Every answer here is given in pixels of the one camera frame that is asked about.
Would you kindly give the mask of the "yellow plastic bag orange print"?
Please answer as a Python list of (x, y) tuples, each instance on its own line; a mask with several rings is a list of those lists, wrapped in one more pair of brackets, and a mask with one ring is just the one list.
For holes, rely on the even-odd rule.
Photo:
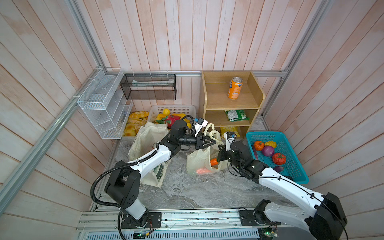
[(213, 173), (218, 173), (228, 168), (228, 161), (219, 161), (219, 164), (213, 167), (210, 164), (211, 159), (218, 159), (219, 145), (225, 145), (221, 141), (219, 131), (215, 130), (215, 125), (212, 123), (208, 124), (203, 132), (203, 135), (213, 138), (217, 141), (217, 143), (207, 147), (206, 149), (196, 150), (193, 153), (187, 155), (187, 173), (189, 175), (198, 176), (196, 174), (196, 170), (204, 167)]

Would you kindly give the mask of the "cream canvas tote bag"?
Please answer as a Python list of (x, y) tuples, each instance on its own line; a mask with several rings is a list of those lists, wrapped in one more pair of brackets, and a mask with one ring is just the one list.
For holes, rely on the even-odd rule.
[[(147, 122), (142, 126), (129, 151), (129, 162), (136, 160), (152, 151), (155, 144), (161, 141), (168, 133), (167, 124), (154, 124)], [(160, 188), (163, 184), (166, 171), (170, 162), (161, 163), (141, 178), (141, 184)]]

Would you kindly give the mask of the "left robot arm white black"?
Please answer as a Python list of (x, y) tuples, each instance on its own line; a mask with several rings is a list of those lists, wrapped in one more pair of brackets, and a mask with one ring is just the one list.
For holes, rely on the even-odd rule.
[[(176, 120), (171, 130), (156, 143), (152, 151), (128, 163), (120, 161), (114, 168), (102, 173), (91, 186), (91, 199), (98, 205), (118, 208), (126, 217), (132, 217), (137, 225), (143, 226), (148, 220), (148, 209), (138, 199), (141, 178), (173, 158), (182, 146), (193, 146), (202, 150), (216, 143), (212, 138), (200, 134), (202, 128), (208, 125), (208, 121), (199, 118), (193, 119), (192, 123), (192, 129), (188, 131), (184, 119)], [(114, 200), (113, 203), (101, 201), (95, 195), (97, 184), (107, 175), (110, 177), (105, 186), (105, 193)]]

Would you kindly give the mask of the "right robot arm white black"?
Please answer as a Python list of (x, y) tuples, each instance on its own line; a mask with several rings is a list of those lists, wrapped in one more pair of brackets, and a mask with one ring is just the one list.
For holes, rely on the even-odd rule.
[(219, 145), (218, 159), (227, 162), (237, 177), (267, 187), (295, 204), (295, 207), (285, 207), (262, 200), (253, 211), (240, 211), (241, 218), (263, 226), (287, 224), (309, 232), (317, 240), (338, 240), (347, 233), (348, 221), (336, 195), (314, 192), (282, 176), (265, 163), (252, 158), (241, 142)]

